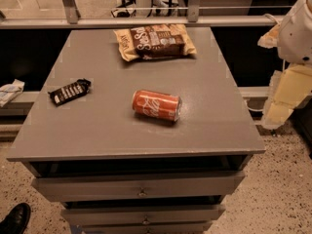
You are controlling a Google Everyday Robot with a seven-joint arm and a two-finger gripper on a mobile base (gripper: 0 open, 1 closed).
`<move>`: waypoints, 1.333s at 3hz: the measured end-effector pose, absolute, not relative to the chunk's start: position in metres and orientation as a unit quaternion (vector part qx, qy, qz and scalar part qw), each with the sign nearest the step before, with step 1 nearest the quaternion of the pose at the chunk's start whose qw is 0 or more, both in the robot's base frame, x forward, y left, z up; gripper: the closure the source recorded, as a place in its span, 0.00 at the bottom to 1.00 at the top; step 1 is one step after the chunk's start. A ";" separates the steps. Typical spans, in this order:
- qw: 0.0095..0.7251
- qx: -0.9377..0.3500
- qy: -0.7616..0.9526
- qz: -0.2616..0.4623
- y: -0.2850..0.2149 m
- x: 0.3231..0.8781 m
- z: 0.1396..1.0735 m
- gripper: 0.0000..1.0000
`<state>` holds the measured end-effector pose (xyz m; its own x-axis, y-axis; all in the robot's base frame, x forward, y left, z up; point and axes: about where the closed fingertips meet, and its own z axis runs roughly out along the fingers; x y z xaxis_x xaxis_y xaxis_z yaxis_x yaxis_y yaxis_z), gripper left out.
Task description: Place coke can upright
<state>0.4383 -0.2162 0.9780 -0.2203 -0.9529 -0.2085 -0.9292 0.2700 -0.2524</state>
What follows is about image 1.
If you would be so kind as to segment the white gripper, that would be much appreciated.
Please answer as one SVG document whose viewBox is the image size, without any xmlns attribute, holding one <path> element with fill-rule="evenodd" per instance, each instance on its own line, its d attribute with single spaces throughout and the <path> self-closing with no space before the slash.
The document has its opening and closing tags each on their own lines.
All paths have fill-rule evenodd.
<svg viewBox="0 0 312 234">
<path fill-rule="evenodd" d="M 257 45 L 272 49 L 289 63 L 312 64 L 312 0 L 297 0 L 282 20 L 262 35 Z M 269 96 L 263 107 L 261 125 L 268 130 L 283 126 L 293 111 L 312 92 L 312 67 L 291 64 L 275 70 L 269 84 Z"/>
</svg>

